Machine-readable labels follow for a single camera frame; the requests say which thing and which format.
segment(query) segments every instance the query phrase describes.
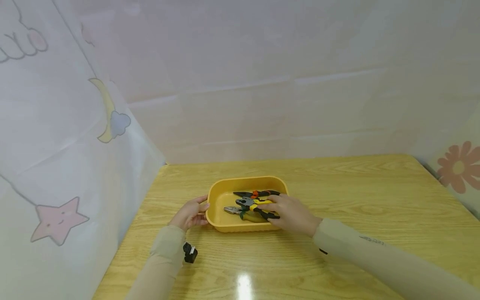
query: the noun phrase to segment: flower petal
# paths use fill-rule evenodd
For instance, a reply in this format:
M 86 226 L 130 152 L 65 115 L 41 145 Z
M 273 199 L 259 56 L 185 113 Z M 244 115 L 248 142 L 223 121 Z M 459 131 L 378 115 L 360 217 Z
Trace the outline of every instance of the flower petal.
M 441 167 L 440 169 L 437 170 L 437 174 L 440 177 L 444 176 L 445 173 L 446 173 L 446 168 L 445 167 Z
M 460 157 L 460 147 L 458 147 L 458 145 L 451 145 L 448 147 L 448 150 L 453 156 L 452 159 L 458 159 Z
M 470 165 L 465 167 L 464 174 L 480 177 L 480 165 Z
M 446 159 L 445 157 L 441 157 L 437 160 L 437 163 L 442 166 L 442 167 L 448 167 L 449 165 L 451 165 L 451 162 Z
M 480 180 L 466 174 L 463 175 L 463 178 L 472 188 L 474 188 L 475 190 L 480 190 Z
M 467 191 L 463 178 L 460 175 L 453 176 L 450 184 L 452 185 L 452 189 L 459 194 L 465 194 Z
M 479 160 L 480 160 L 480 146 L 477 146 L 477 147 L 473 148 L 472 152 L 470 152 L 465 157 L 463 162 L 467 165 L 471 165 L 471 164 L 476 163 Z
M 440 177 L 438 181 L 440 181 L 440 183 L 443 186 L 447 187 L 450 184 L 451 179 L 452 179 L 451 176 L 444 176 L 444 177 Z
M 462 151 L 460 151 L 460 159 L 463 159 L 465 156 L 467 156 L 471 148 L 472 148 L 472 142 L 465 141 L 462 146 Z

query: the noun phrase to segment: cartoon curtain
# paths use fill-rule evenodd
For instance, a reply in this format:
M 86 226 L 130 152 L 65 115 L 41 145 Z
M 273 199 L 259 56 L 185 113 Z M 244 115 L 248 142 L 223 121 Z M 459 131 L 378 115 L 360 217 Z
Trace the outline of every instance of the cartoon curtain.
M 67 1 L 0 0 L 0 299 L 90 299 L 162 154 Z
M 169 163 L 406 153 L 479 103 L 479 0 L 74 1 Z
M 480 220 L 480 105 L 427 163 L 429 171 Z

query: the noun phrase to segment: black clip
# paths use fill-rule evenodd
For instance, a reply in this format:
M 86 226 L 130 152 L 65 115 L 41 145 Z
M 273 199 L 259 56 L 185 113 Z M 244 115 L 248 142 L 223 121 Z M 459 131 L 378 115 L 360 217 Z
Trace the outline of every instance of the black clip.
M 195 258 L 197 258 L 197 249 L 189 243 L 185 242 L 185 244 L 183 245 L 183 252 L 185 252 L 185 262 L 193 264 L 193 262 L 195 262 Z

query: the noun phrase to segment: pliers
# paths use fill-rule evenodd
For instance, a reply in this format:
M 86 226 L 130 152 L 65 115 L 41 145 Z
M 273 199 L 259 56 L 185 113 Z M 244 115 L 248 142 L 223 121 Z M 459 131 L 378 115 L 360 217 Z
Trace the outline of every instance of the pliers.
M 258 205 L 270 204 L 270 203 L 273 203 L 272 201 L 270 201 L 270 200 L 260 200 L 260 198 L 258 198 L 258 197 L 253 199 L 253 198 L 251 198 L 252 196 L 242 197 L 241 199 L 237 199 L 237 200 L 235 200 L 235 203 L 240 205 L 242 211 L 251 210 L 251 211 L 257 212 L 265 220 L 267 220 L 267 219 L 279 219 L 280 218 L 279 215 L 277 215 L 273 212 L 267 212 L 267 211 L 264 211 L 264 210 L 261 210 L 260 208 L 258 208 Z
M 229 214 L 232 215 L 239 215 L 240 219 L 242 220 L 247 220 L 253 223 L 264 223 L 266 222 L 265 219 L 263 219 L 261 216 L 259 216 L 257 213 L 251 212 L 251 211 L 244 211 L 238 206 L 225 206 L 223 208 L 224 211 L 226 211 Z
M 280 195 L 277 191 L 266 190 L 266 191 L 253 191 L 253 192 L 233 192 L 235 195 L 240 197 L 249 197 L 252 199 L 260 199 L 260 197 L 266 197 L 270 195 Z

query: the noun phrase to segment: table surface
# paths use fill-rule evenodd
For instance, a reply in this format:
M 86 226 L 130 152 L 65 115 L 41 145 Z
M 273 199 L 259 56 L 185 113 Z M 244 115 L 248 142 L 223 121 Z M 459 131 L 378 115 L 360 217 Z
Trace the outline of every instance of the table surface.
M 168 165 L 161 168 L 95 300 L 123 299 L 158 230 L 220 179 L 273 175 L 318 216 L 338 219 L 480 287 L 480 222 L 407 155 Z M 283 231 L 191 229 L 170 299 L 400 299 L 370 274 Z

